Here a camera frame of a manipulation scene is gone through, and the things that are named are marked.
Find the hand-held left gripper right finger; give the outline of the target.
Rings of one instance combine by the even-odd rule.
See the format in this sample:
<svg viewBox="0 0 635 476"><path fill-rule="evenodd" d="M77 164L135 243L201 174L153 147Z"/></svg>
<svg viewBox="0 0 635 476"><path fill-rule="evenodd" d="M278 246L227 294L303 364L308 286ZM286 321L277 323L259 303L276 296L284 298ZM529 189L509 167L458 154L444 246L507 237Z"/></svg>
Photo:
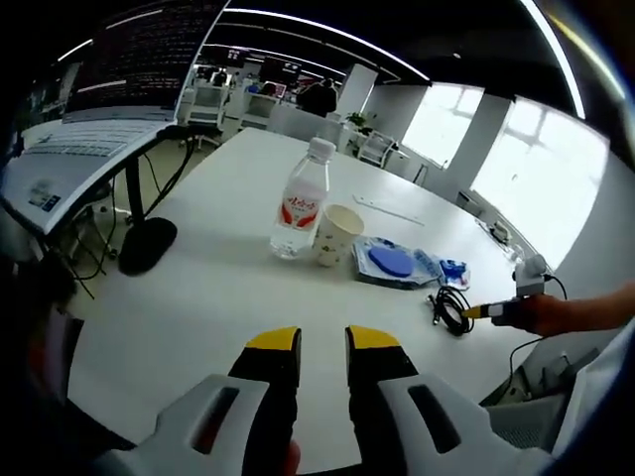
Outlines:
<svg viewBox="0 0 635 476"><path fill-rule="evenodd" d="M540 475L553 462L497 435L488 412L418 372L391 334L345 328L349 414L364 475Z"/></svg>

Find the person's right hand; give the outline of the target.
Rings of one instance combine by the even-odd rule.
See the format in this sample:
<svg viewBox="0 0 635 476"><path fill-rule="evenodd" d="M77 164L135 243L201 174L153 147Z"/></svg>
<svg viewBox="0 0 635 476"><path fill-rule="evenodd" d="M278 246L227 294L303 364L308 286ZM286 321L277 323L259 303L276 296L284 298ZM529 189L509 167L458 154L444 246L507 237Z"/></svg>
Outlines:
<svg viewBox="0 0 635 476"><path fill-rule="evenodd" d="M571 332L572 310L565 300L534 295L517 304L510 321L515 328L542 337L552 337Z"/></svg>

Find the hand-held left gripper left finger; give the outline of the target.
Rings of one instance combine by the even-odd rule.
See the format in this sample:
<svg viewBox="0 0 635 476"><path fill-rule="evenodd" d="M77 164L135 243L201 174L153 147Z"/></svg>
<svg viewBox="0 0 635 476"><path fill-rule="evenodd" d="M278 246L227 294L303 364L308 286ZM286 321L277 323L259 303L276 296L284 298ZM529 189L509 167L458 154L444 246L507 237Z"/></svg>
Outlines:
<svg viewBox="0 0 635 476"><path fill-rule="evenodd" d="M143 442L100 456L98 474L286 475L301 340L295 326L257 335L228 374L204 378L163 409Z"/></svg>

